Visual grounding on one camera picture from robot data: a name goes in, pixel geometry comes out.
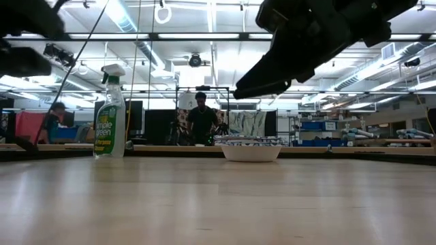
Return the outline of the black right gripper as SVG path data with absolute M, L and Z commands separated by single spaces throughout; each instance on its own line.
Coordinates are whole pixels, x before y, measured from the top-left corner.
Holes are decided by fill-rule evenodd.
M 236 83 L 235 99 L 280 95 L 293 79 L 306 82 L 351 39 L 345 17 L 328 0 L 265 0 L 256 24 L 272 34 L 270 49 Z

